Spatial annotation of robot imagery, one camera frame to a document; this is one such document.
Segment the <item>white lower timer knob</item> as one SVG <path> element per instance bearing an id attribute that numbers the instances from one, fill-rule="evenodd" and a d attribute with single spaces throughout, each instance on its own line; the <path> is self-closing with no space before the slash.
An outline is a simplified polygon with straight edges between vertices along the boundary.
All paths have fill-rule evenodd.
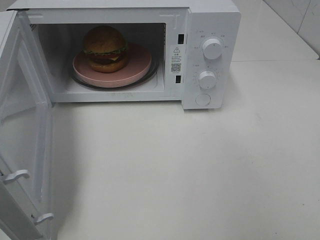
<path id="1" fill-rule="evenodd" d="M 203 71 L 199 74 L 199 86 L 202 89 L 208 90 L 215 87 L 217 76 L 212 71 Z"/>

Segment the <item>pink round plate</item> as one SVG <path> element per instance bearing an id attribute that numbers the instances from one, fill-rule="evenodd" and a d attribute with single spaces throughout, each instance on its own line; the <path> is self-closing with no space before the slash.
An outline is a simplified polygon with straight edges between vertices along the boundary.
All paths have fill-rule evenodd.
<path id="1" fill-rule="evenodd" d="M 72 62 L 74 75 L 79 81 L 100 88 L 119 88 L 131 85 L 147 74 L 151 64 L 151 52 L 136 43 L 129 44 L 128 62 L 115 72 L 103 73 L 91 69 L 82 53 L 75 56 Z"/>

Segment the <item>white warning label sticker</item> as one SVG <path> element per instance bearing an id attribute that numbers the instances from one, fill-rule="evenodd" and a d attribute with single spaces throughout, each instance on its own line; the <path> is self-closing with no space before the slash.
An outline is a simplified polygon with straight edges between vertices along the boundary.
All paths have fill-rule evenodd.
<path id="1" fill-rule="evenodd" d="M 170 47 L 170 65 L 172 74 L 181 74 L 183 72 L 186 48 L 184 45 L 176 44 Z"/>

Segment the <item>white microwave oven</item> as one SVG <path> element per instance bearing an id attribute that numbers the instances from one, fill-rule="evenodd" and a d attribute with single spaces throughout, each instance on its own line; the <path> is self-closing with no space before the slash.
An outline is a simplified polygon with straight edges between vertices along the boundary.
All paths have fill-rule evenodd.
<path id="1" fill-rule="evenodd" d="M 186 110 L 218 109 L 239 29 L 241 13 L 230 0 L 17 0 L 5 11 L 26 14 L 34 55 L 50 103 L 179 101 Z M 143 84 L 97 89 L 73 79 L 73 59 L 83 53 L 91 29 L 109 26 L 128 42 L 151 52 L 156 74 Z M 220 57 L 206 59 L 202 44 L 210 37 L 222 42 Z M 183 72 L 170 71 L 171 45 L 185 46 Z M 199 75 L 216 74 L 211 89 L 202 89 Z M 206 106 L 196 97 L 210 95 Z"/>

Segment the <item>round white door button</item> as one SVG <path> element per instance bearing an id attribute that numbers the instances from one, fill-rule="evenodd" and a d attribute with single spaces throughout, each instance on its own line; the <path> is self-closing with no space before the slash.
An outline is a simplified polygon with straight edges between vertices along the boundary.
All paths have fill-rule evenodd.
<path id="1" fill-rule="evenodd" d="M 211 102 L 211 97 L 208 94 L 202 93 L 195 98 L 195 102 L 199 106 L 207 106 Z"/>

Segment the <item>glass microwave turntable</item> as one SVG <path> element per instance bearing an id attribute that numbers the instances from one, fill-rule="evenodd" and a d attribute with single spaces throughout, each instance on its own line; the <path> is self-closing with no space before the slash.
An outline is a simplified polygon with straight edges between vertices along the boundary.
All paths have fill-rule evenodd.
<path id="1" fill-rule="evenodd" d="M 102 73 L 92 70 L 84 59 L 74 58 L 72 67 L 72 77 L 77 83 L 99 90 L 113 90 L 130 88 L 149 81 L 157 73 L 159 62 L 152 60 L 149 65 L 145 65 L 130 61 L 118 71 Z"/>

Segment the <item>white microwave door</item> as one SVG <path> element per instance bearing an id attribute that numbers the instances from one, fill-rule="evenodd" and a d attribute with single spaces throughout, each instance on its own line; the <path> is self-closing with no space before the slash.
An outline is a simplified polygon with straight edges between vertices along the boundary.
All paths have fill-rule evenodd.
<path id="1" fill-rule="evenodd" d="M 52 106 L 29 23 L 0 14 L 0 227 L 13 240 L 48 240 Z"/>

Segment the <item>toy burger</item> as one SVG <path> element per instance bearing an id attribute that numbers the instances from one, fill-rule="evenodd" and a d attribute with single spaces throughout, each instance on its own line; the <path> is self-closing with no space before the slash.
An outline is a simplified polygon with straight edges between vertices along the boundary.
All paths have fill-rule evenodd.
<path id="1" fill-rule="evenodd" d="M 91 69 L 113 73 L 124 68 L 129 60 L 129 44 L 123 35 L 111 26 L 101 25 L 83 38 L 83 53 Z"/>

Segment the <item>white upper power knob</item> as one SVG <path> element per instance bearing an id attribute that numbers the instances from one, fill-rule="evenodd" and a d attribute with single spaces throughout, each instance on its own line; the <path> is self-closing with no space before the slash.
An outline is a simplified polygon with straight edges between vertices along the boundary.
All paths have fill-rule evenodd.
<path id="1" fill-rule="evenodd" d="M 212 36 L 206 39 L 202 44 L 202 52 L 206 59 L 215 60 L 222 55 L 223 45 L 220 39 Z"/>

